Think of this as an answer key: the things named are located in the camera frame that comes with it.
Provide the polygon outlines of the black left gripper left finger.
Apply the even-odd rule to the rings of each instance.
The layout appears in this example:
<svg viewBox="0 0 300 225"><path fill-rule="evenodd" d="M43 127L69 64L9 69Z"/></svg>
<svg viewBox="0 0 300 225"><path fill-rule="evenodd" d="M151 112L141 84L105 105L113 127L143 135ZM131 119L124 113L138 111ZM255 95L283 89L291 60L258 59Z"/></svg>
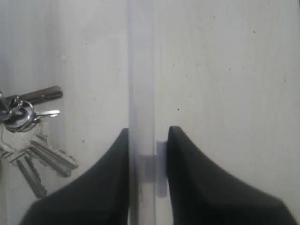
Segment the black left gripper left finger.
<svg viewBox="0 0 300 225"><path fill-rule="evenodd" d="M128 129L83 175L32 204L22 225L126 225L129 208Z"/></svg>

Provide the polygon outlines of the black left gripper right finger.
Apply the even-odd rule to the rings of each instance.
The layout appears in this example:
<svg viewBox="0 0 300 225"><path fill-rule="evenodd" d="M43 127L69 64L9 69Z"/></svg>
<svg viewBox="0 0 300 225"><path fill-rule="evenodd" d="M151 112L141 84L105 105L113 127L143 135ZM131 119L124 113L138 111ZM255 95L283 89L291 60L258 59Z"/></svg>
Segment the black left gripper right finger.
<svg viewBox="0 0 300 225"><path fill-rule="evenodd" d="M166 173L175 225L295 225L284 202L218 166L178 126L168 131Z"/></svg>

